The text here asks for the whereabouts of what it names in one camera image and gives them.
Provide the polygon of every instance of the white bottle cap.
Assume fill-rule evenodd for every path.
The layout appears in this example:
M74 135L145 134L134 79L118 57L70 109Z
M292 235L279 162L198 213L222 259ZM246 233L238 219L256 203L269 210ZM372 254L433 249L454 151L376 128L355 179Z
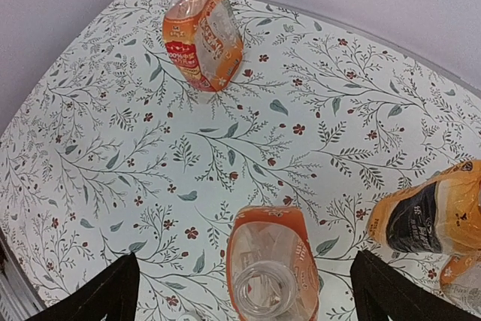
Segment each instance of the white bottle cap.
M196 313L188 312L179 317L177 321L201 321L201 318Z

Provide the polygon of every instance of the floral tablecloth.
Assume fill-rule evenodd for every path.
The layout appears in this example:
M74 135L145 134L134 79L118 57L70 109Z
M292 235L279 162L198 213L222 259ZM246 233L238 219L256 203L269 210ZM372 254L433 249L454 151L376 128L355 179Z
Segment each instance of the floral tablecloth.
M162 43L168 1L115 0L2 136L0 226L43 300L136 252L139 320L236 319L225 248L247 204L305 212L319 319L356 318L360 249L439 294L443 256L393 253L365 226L385 194L479 157L481 101L394 50L252 0L231 0L237 77L198 94Z

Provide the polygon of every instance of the crushed plastic bottle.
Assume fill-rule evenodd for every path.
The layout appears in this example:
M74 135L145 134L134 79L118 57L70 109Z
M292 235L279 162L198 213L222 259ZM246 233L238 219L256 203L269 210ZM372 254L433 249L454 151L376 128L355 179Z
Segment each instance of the crushed plastic bottle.
M229 238L226 275L241 320L317 319L317 267L296 207L240 210Z
M399 252L474 254L481 250L481 160L469 160L423 184L380 200L369 235Z
M172 0L162 33L172 62L196 89L226 88L241 64L244 44L229 0Z

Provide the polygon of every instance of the black label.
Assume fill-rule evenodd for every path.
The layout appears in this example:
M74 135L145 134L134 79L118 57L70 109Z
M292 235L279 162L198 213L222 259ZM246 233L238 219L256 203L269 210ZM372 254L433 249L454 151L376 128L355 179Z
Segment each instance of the black label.
M441 253L436 236L436 185L432 183L414 196L400 201L386 228L388 245L401 252Z

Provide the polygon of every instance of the bottle neck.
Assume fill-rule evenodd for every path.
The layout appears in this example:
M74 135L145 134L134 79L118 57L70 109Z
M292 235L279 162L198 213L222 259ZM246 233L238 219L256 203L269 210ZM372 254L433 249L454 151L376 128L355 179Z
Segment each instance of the bottle neck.
M254 319L285 313L296 295L294 274L275 261L255 262L242 270L234 281L234 302L239 313Z

